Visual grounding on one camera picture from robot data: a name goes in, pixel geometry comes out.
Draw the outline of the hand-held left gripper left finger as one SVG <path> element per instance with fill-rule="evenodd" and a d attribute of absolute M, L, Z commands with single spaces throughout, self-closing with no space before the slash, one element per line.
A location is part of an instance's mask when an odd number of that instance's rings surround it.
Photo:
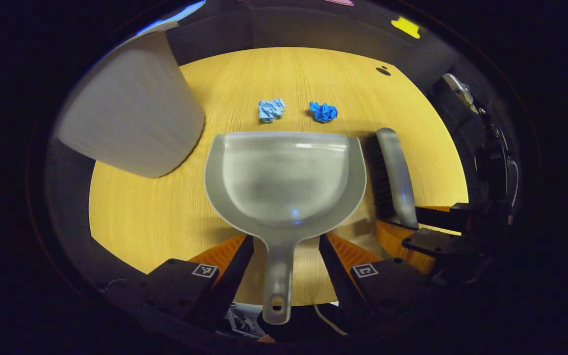
<path fill-rule="evenodd" d="M 170 321 L 214 330 L 232 305 L 253 254 L 253 237 L 239 235 L 190 260 L 170 258 L 148 274 L 118 283 L 115 301 L 153 330 Z"/>

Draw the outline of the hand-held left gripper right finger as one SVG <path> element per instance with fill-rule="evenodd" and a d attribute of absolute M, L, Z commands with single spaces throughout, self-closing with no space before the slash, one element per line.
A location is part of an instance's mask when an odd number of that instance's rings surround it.
<path fill-rule="evenodd" d="M 403 258 L 383 260 L 333 233 L 320 236 L 319 251 L 352 325 L 403 317 L 433 300 L 433 284 Z"/>

